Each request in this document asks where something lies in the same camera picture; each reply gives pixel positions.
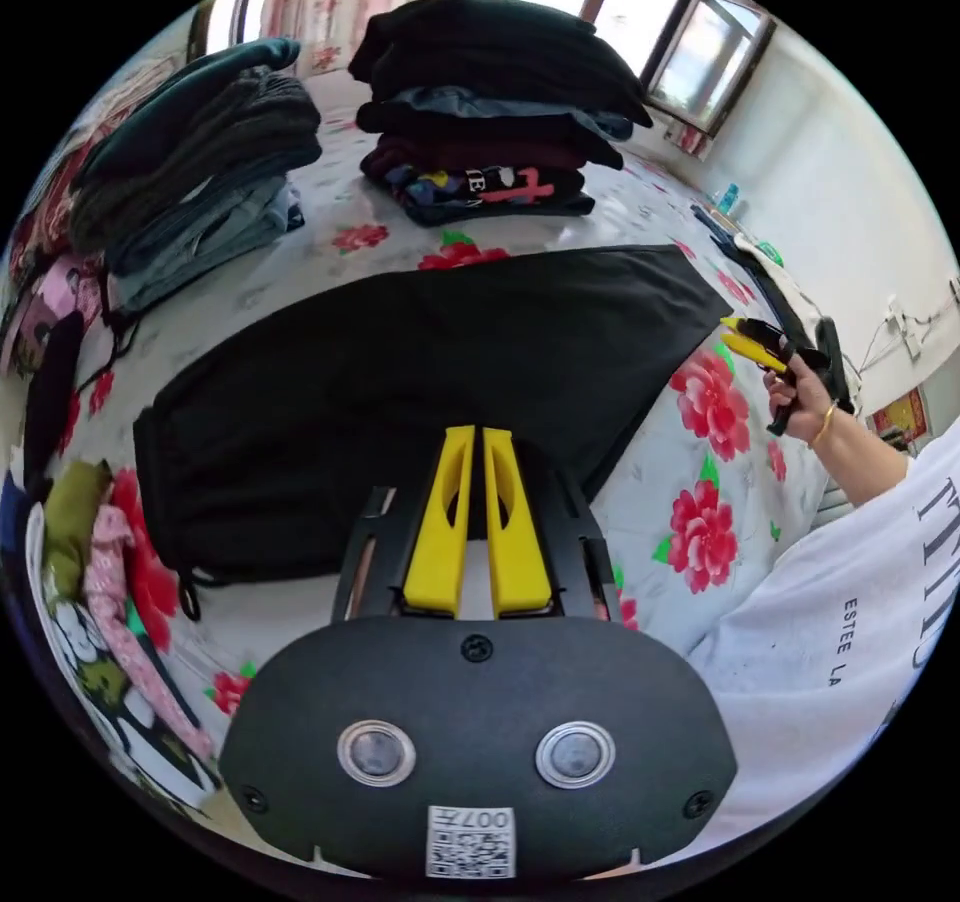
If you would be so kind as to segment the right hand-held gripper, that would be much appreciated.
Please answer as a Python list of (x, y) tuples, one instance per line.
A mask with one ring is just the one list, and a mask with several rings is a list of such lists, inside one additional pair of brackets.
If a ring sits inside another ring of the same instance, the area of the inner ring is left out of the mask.
[[(724, 317), (720, 322), (730, 332), (722, 335), (722, 342), (733, 354), (750, 361), (764, 371), (785, 376), (788, 372), (787, 362), (794, 353), (800, 353), (825, 385), (823, 376), (825, 370), (820, 365), (819, 352), (796, 346), (781, 330), (761, 320)], [(775, 436), (782, 436), (775, 434), (776, 429), (772, 427), (771, 422), (768, 425), (768, 431)]]

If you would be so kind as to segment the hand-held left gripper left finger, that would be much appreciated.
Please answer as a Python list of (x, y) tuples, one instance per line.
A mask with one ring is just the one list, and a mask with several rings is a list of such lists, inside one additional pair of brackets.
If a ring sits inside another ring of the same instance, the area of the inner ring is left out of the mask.
[(414, 612), (455, 615), (458, 611), (468, 541), (474, 442), (472, 426), (445, 431), (403, 585), (406, 606)]

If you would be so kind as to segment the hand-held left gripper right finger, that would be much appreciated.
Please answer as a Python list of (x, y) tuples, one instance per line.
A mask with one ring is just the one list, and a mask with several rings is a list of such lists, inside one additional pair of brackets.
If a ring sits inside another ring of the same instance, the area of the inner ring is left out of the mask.
[(552, 587), (512, 434), (482, 429), (488, 564), (494, 617), (543, 613)]

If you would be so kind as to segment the person's right hand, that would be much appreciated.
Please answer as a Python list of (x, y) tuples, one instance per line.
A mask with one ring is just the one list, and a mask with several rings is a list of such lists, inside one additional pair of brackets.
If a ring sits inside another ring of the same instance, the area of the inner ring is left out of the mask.
[(818, 374), (794, 353), (788, 371), (763, 376), (776, 435), (788, 435), (812, 447), (820, 438), (835, 411), (834, 401)]

